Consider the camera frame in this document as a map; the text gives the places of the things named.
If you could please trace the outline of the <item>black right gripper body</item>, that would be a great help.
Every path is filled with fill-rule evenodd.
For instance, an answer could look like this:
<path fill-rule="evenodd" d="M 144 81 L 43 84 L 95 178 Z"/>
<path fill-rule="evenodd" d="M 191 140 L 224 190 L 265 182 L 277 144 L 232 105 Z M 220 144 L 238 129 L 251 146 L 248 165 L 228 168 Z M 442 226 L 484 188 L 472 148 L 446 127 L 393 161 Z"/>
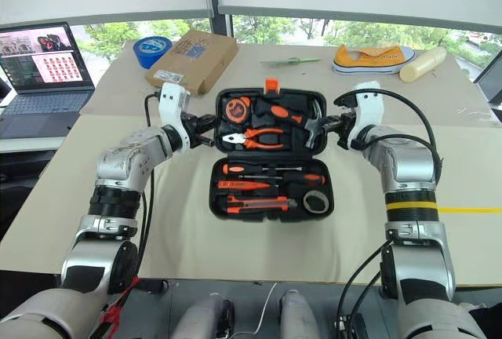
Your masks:
<path fill-rule="evenodd" d="M 337 145 L 343 149 L 348 149 L 350 141 L 348 140 L 351 131 L 355 126 L 355 112 L 349 111 L 344 112 L 340 115 L 338 126 L 335 129 L 335 133 L 339 136 Z"/>

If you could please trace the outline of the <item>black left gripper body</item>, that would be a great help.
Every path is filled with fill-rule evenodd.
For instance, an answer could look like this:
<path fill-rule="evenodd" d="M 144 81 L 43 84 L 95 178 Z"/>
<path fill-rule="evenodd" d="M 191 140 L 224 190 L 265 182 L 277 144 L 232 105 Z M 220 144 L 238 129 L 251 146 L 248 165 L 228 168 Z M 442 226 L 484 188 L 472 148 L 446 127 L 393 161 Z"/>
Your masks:
<path fill-rule="evenodd" d="M 187 132 L 188 140 L 190 143 L 190 148 L 193 147 L 193 142 L 196 134 L 201 134 L 205 132 L 203 129 L 198 129 L 198 116 L 189 114 L 186 112 L 182 113 L 182 124 Z"/>

